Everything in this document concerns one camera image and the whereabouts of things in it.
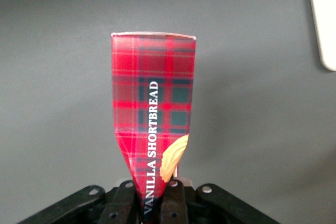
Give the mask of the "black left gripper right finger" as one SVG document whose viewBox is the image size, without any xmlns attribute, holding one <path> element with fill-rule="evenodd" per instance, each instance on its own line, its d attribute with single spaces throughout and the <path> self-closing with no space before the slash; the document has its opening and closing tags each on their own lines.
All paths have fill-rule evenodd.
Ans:
<svg viewBox="0 0 336 224">
<path fill-rule="evenodd" d="M 173 180 L 163 194 L 160 223 L 277 223 L 265 213 L 221 187 L 207 183 L 196 189 Z"/>
</svg>

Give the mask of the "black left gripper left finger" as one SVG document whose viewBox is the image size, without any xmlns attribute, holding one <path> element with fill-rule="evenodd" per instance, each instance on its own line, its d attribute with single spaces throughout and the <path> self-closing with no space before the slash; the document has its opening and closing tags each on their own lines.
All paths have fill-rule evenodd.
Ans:
<svg viewBox="0 0 336 224">
<path fill-rule="evenodd" d="M 109 192 L 87 186 L 20 223 L 138 223 L 133 181 L 126 180 Z"/>
</svg>

